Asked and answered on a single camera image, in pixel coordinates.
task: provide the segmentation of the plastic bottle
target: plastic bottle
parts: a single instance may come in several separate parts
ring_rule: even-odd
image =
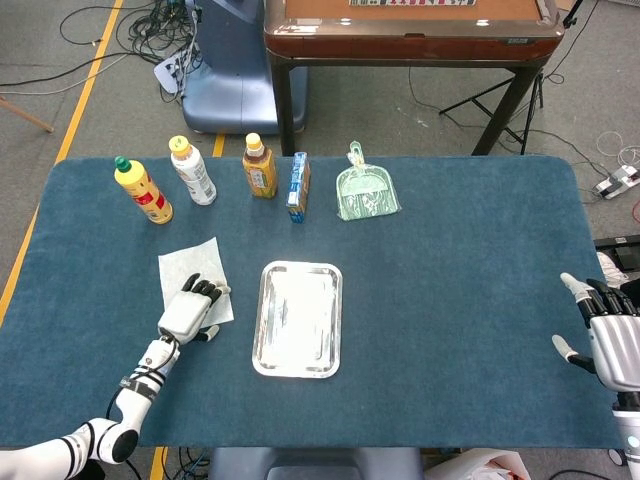
[[[246,137],[247,149],[242,165],[247,174],[251,193],[256,197],[273,198],[278,190],[276,159],[271,149],[262,144],[260,135],[250,133]]]
[[[173,218],[173,207],[160,192],[144,166],[125,157],[116,157],[114,177],[153,223],[167,223]]]
[[[169,149],[173,168],[187,185],[191,199],[198,205],[210,205],[216,199],[217,191],[200,151],[182,135],[169,140]]]

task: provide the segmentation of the yellow bottle cap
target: yellow bottle cap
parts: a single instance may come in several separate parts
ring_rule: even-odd
[[[189,140],[187,140],[187,137],[183,135],[176,135],[169,140],[169,149],[174,155],[179,157],[186,155],[189,153],[189,148],[191,148],[191,144],[189,143]]]
[[[258,150],[262,146],[262,140],[257,133],[250,133],[245,140],[247,141],[247,147],[251,150]]]

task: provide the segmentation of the white bottle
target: white bottle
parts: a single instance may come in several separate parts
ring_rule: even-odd
[[[171,164],[187,185],[192,200],[198,205],[210,205],[216,199],[216,186],[207,174],[200,151],[182,135],[169,140],[169,149]]]

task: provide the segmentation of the yellow bottle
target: yellow bottle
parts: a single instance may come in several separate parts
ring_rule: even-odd
[[[262,144],[260,135],[250,133],[246,137],[247,149],[242,159],[251,193],[256,197],[273,198],[278,190],[276,159],[270,148]]]
[[[173,207],[140,162],[116,157],[113,176],[153,223],[167,223],[173,218]]]

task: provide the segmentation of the yellow floor line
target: yellow floor line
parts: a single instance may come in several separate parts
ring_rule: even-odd
[[[114,0],[113,2],[113,10],[111,10],[111,15],[109,15],[109,20],[104,27],[104,32],[102,34],[102,41],[96,51],[94,58],[102,57],[107,50],[107,46],[109,45],[109,39],[111,38],[111,33],[113,32],[113,28],[116,24],[116,18],[118,16],[118,12],[120,10],[115,10],[122,6],[123,0]],[[100,64],[102,60],[96,60],[91,65],[91,69],[87,74],[88,77],[95,75],[96,72],[100,69]],[[73,116],[71,117],[71,121],[69,122],[69,127],[67,128],[67,133],[62,140],[62,145],[60,146],[60,150],[58,151],[58,155],[56,156],[55,163],[58,164],[65,158],[67,158],[67,154],[71,149],[71,143],[73,142],[73,138],[75,137],[76,131],[78,129],[78,125],[80,124],[80,119],[82,118],[82,114],[84,113],[84,109],[87,106],[87,101],[89,100],[89,96],[91,95],[91,89],[93,88],[93,84],[95,83],[95,77],[89,78],[87,82],[84,84],[84,88],[82,89],[82,93],[80,94],[80,98],[78,99],[78,103],[76,104],[76,109],[73,112]],[[7,309],[9,308],[9,303],[11,302],[11,297],[13,296],[13,292],[16,289],[16,284],[18,282],[18,276],[20,275],[20,270],[22,269],[22,262],[24,262],[24,256],[27,253],[27,247],[29,246],[29,242],[31,241],[31,235],[33,234],[33,226],[36,221],[36,216],[38,214],[38,209],[36,208],[33,217],[31,218],[31,223],[29,224],[29,228],[27,229],[27,233],[25,233],[24,239],[22,240],[22,245],[20,250],[18,251],[18,256],[11,268],[11,273],[9,274],[9,279],[7,280],[7,284],[2,291],[2,297],[0,297],[0,327],[2,326],[2,322],[4,321],[4,316],[7,313]]]
[[[216,135],[216,141],[213,144],[213,157],[221,157],[224,152],[224,133]]]
[[[149,480],[162,480],[164,478],[164,469],[167,464],[167,456],[169,455],[168,447],[158,447],[153,454],[153,463],[151,464],[151,473]]]

